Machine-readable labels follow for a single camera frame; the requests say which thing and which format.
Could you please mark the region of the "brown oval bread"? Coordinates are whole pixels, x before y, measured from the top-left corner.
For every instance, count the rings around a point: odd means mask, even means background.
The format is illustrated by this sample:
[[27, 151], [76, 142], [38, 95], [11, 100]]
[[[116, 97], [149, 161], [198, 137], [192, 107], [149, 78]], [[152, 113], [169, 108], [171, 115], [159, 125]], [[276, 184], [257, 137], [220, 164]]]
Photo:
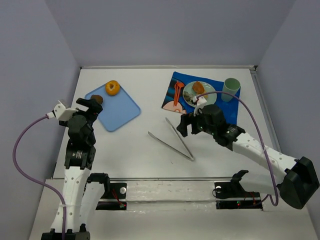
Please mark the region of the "brown oval bread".
[[196, 81], [194, 82], [194, 84], [192, 85], [192, 90], [197, 94], [203, 94], [205, 92], [205, 88], [202, 85], [202, 83], [200, 81]]

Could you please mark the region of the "silver metal tongs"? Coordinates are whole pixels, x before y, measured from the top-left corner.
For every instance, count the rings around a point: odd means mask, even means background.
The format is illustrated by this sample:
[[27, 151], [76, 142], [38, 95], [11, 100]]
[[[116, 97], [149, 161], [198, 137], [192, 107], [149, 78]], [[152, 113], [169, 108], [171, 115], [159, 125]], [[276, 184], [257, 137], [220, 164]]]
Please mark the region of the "silver metal tongs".
[[160, 136], [154, 135], [152, 132], [148, 131], [147, 134], [160, 143], [161, 145], [165, 146], [166, 148], [170, 149], [171, 151], [177, 153], [178, 155], [182, 156], [183, 158], [187, 159], [190, 162], [195, 161], [195, 157], [191, 152], [190, 148], [187, 146], [185, 141], [183, 140], [180, 133], [176, 130], [173, 123], [166, 117], [165, 118], [167, 127], [164, 133], [161, 133]]

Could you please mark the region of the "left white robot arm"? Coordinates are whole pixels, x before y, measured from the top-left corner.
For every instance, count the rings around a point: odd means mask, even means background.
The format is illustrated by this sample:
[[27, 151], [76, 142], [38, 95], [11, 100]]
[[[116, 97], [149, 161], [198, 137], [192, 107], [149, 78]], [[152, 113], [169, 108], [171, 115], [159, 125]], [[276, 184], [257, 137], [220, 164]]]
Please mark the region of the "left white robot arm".
[[88, 240], [89, 222], [104, 193], [110, 191], [106, 173], [92, 173], [96, 154], [93, 124], [103, 110], [102, 99], [78, 98], [86, 110], [71, 108], [59, 101], [47, 114], [67, 128], [68, 142], [64, 161], [63, 199], [60, 201], [49, 232], [43, 240]]

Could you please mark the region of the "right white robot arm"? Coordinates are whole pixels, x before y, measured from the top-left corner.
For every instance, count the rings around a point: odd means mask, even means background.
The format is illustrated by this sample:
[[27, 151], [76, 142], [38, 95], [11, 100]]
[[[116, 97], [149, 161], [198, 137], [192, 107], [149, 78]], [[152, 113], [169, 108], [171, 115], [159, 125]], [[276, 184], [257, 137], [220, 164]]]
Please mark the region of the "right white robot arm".
[[183, 137], [188, 135], [188, 126], [191, 126], [193, 135], [209, 134], [220, 146], [271, 170], [280, 197], [295, 209], [302, 209], [320, 187], [314, 164], [309, 158], [297, 159], [262, 145], [243, 128], [227, 123], [223, 111], [216, 104], [204, 106], [199, 113], [181, 115], [176, 129]]

